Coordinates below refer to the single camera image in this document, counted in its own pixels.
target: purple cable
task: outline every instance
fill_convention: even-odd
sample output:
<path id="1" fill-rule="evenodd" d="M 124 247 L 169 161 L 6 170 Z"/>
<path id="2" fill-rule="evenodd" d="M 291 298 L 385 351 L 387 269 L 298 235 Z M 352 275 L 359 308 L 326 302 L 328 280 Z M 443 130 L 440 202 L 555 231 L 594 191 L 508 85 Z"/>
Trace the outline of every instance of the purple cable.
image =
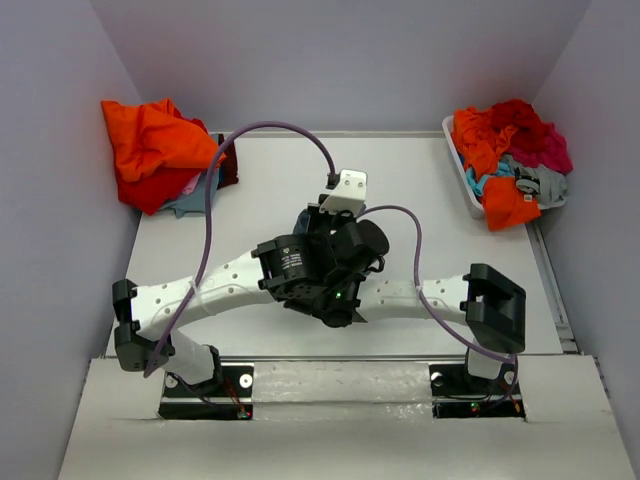
<path id="1" fill-rule="evenodd" d="M 381 205 L 379 207 L 373 207 L 373 208 L 369 208 L 367 210 L 365 210 L 364 212 L 362 212 L 359 217 L 363 217 L 364 215 L 367 215 L 369 213 L 373 213 L 373 212 L 377 212 L 379 210 L 398 210 L 399 212 L 403 212 L 406 213 L 407 215 L 409 215 L 411 217 L 411 219 L 413 220 L 413 223 L 415 223 L 416 225 L 416 231 L 417 231 L 417 242 L 416 242 L 416 253 L 413 257 L 413 283 L 415 283 L 416 287 L 418 287 L 418 298 L 420 298 L 420 302 L 422 302 L 422 305 L 424 305 L 424 308 L 427 309 L 427 311 L 429 312 L 429 315 L 431 315 L 433 317 L 433 319 L 438 322 L 438 324 L 444 328 L 447 333 L 449 335 L 451 335 L 453 338 L 455 338 L 456 340 L 458 340 L 460 343 L 462 343 L 463 345 L 465 345 L 467 348 L 470 348 L 471 350 L 474 350 L 475 352 L 478 352 L 482 355 L 484 355 L 485 357 L 489 357 L 493 360 L 497 360 L 499 362 L 502 363 L 514 363 L 515 361 L 515 355 L 513 356 L 509 356 L 509 357 L 502 357 L 500 355 L 497 355 L 495 353 L 493 353 L 491 350 L 487 350 L 486 348 L 482 348 L 480 345 L 475 345 L 472 342 L 470 342 L 469 340 L 467 340 L 466 338 L 464 338 L 462 335 L 460 335 L 458 332 L 456 332 L 453 328 L 451 328 L 451 326 L 444 320 L 442 319 L 442 317 L 440 317 L 440 315 L 438 314 L 438 312 L 435 311 L 435 309 L 433 309 L 431 307 L 431 305 L 429 305 L 429 302 L 427 301 L 427 299 L 424 296 L 424 293 L 422 293 L 422 288 L 421 287 L 421 282 L 420 282 L 420 254 L 422 252 L 422 227 L 420 226 L 420 220 L 418 220 L 418 217 L 415 216 L 415 214 L 409 210 L 408 208 L 405 207 L 401 207 L 399 205 Z"/>
<path id="2" fill-rule="evenodd" d="M 222 154 L 227 150 L 227 148 L 229 148 L 229 145 L 231 145 L 234 142 L 234 140 L 237 139 L 239 136 L 244 135 L 245 133 L 250 132 L 252 130 L 258 130 L 260 128 L 282 128 L 284 130 L 290 130 L 292 132 L 299 133 L 303 137 L 307 137 L 320 149 L 320 151 L 324 155 L 324 158 L 327 160 L 327 164 L 329 165 L 329 172 L 332 174 L 336 173 L 336 167 L 333 163 L 333 159 L 331 158 L 331 155 L 329 154 L 329 151 L 327 150 L 327 147 L 325 147 L 322 144 L 322 142 L 318 139 L 318 137 L 313 135 L 311 132 L 305 130 L 304 128 L 297 127 L 295 125 L 291 125 L 290 123 L 285 123 L 285 122 L 276 122 L 276 121 L 256 122 L 256 123 L 250 123 L 249 125 L 245 125 L 244 127 L 239 128 L 238 130 L 233 132 L 231 135 L 229 135 L 224 142 L 222 142 L 222 144 L 216 151 L 216 154 L 213 156 L 213 160 L 211 160 L 211 164 L 209 165 L 209 169 L 207 170 L 207 177 L 205 180 L 205 187 L 204 187 L 205 192 L 211 191 L 211 184 L 213 181 L 213 172 L 218 163 L 218 160 L 220 159 Z M 202 252 L 202 259 L 200 260 L 200 266 L 198 267 L 198 272 L 196 273 L 196 276 L 194 278 L 194 283 L 196 287 L 199 286 L 200 282 L 202 281 L 202 277 L 204 276 L 204 271 L 207 268 L 209 253 L 211 252 L 211 236 L 212 236 L 211 195 L 204 196 L 204 218 L 205 218 L 205 227 L 206 227 L 205 228 L 206 233 L 205 233 L 205 239 L 204 239 L 204 251 Z M 147 366 L 143 374 L 144 378 L 149 377 L 149 375 L 151 375 L 156 370 L 156 367 L 154 367 L 154 364 L 160 356 L 162 347 L 164 347 L 164 345 L 167 343 L 167 339 L 171 334 L 171 330 L 173 330 L 173 327 L 175 326 L 178 319 L 180 318 L 180 315 L 182 315 L 182 312 L 184 311 L 184 309 L 187 308 L 187 305 L 189 304 L 189 301 L 193 298 L 194 294 L 195 294 L 195 291 L 193 290 L 193 287 L 192 287 L 184 296 L 184 298 L 182 299 L 182 302 L 180 302 L 180 305 L 178 305 L 178 308 L 174 312 L 173 317 L 171 318 L 171 321 L 167 325 L 167 328 L 164 329 L 164 332 L 162 332 L 162 336 L 158 339 L 158 342 L 156 343 L 156 348 L 153 350 L 153 353 L 151 354 L 151 358 L 147 362 Z"/>

